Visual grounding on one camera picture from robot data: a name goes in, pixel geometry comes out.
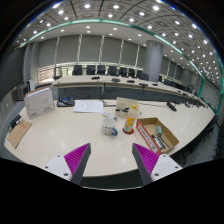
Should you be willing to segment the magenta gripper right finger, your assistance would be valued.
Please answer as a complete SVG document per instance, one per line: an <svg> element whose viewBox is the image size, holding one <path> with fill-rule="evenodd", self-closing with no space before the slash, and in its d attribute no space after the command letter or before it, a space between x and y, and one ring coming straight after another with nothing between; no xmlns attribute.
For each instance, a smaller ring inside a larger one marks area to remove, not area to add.
<svg viewBox="0 0 224 224"><path fill-rule="evenodd" d="M138 166L143 184L152 183L151 173L159 159L159 155L137 143L134 143L132 146L132 154Z"/></svg>

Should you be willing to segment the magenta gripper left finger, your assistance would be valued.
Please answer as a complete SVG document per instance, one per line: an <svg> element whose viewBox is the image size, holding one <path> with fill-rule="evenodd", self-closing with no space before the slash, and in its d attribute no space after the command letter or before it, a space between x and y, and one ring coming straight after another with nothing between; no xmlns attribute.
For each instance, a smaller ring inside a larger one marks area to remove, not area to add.
<svg viewBox="0 0 224 224"><path fill-rule="evenodd" d="M64 156L64 159L72 173L72 183L75 183L76 185L79 185L81 183L90 154L91 145L87 143Z"/></svg>

